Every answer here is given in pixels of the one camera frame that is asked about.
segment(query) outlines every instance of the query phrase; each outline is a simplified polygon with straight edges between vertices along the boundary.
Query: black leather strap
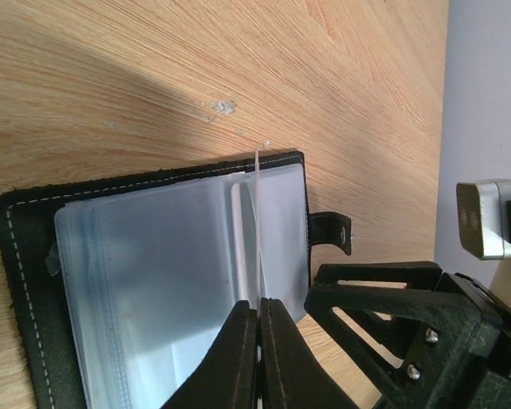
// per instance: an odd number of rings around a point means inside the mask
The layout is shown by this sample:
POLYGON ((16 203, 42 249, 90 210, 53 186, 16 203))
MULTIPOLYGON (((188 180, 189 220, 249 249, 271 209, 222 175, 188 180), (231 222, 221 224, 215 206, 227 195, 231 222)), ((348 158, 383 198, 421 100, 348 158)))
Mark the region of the black leather strap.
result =
POLYGON ((347 256, 352 254, 352 222, 350 217, 322 211, 310 215, 310 245, 336 245, 347 256))
MULTIPOLYGON (((288 164, 304 164, 303 154, 294 151, 261 158, 261 169, 288 164)), ((38 407, 86 407, 61 274, 49 274, 45 263, 55 242, 56 211, 74 200, 253 169, 254 159, 247 158, 99 181, 35 187, 0 196, 0 250, 38 407)))

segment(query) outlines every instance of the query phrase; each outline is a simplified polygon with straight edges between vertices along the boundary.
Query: white paint chip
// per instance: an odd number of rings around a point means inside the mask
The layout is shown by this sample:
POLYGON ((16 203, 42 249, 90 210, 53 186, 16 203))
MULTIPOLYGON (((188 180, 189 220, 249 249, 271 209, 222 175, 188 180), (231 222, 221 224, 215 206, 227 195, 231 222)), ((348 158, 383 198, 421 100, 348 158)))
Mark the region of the white paint chip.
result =
POLYGON ((218 101, 212 106, 212 109, 214 109, 217 113, 230 115, 235 112, 235 106, 237 106, 237 104, 233 101, 218 101))

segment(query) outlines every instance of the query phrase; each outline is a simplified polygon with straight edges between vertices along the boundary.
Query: metal bolt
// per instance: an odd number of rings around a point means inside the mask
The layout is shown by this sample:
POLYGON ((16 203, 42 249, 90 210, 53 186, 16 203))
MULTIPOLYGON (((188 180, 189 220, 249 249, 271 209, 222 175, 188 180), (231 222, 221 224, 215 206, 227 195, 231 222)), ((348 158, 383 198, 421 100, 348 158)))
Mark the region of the metal bolt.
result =
POLYGON ((420 371, 418 371, 418 368, 416 368, 416 366, 410 364, 409 366, 407 366, 407 376, 413 381, 417 381, 418 379, 420 379, 422 374, 420 373, 420 371))
POLYGON ((428 328, 426 330, 426 342, 427 343, 437 343, 439 341, 439 334, 435 332, 432 328, 428 328))

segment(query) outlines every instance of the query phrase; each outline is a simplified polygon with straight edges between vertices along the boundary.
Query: white wall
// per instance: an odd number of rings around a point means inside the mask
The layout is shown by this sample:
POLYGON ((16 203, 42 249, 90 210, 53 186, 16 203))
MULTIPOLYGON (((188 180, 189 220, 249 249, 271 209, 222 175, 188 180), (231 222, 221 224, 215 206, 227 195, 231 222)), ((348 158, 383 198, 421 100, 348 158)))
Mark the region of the white wall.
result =
POLYGON ((456 183, 511 178, 511 0, 451 0, 435 261, 490 285, 460 245, 456 183))

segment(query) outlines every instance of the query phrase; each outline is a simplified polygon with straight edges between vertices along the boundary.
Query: wallet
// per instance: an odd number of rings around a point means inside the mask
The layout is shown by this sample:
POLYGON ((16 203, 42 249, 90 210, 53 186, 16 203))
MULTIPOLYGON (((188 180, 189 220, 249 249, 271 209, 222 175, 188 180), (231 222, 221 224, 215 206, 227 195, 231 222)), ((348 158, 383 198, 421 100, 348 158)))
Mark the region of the wallet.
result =
MULTIPOLYGON (((255 302, 255 167, 252 157, 0 196, 0 249, 38 407, 160 407, 189 376, 234 303, 255 302), (95 339, 106 348, 91 349, 95 339), (149 342, 174 353, 152 347, 145 365, 133 361, 149 342), (157 392, 136 396, 143 388, 157 392)), ((310 213, 301 152, 261 157, 260 169, 262 295, 299 320, 311 247, 349 255, 351 221, 310 213)))

